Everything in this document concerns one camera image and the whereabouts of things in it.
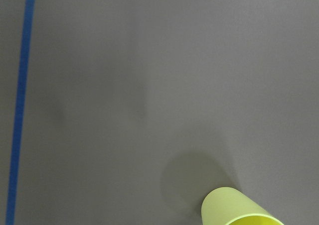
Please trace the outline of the yellow plastic cup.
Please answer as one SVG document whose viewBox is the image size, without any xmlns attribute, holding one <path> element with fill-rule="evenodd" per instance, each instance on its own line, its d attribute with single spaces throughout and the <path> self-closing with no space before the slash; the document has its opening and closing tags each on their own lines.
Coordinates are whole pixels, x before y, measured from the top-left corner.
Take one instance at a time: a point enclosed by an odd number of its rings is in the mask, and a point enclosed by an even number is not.
<svg viewBox="0 0 319 225">
<path fill-rule="evenodd" d="M 212 190 L 201 205 L 203 225 L 281 225 L 269 212 L 231 187 Z"/>
</svg>

